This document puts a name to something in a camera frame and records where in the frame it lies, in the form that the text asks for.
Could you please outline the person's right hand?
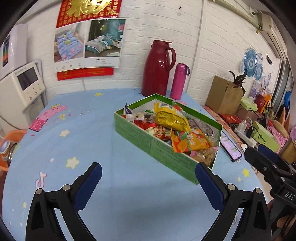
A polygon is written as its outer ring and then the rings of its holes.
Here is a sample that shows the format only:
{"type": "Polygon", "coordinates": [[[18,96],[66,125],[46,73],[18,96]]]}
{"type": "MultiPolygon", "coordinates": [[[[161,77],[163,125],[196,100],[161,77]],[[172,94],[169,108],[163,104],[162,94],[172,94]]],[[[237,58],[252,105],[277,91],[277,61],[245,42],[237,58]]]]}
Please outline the person's right hand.
{"type": "Polygon", "coordinates": [[[277,199],[271,200],[267,204],[269,211],[269,217],[271,221],[271,227],[276,228],[277,222],[284,217],[289,217],[290,215],[295,215],[295,208],[280,202],[277,199]]]}

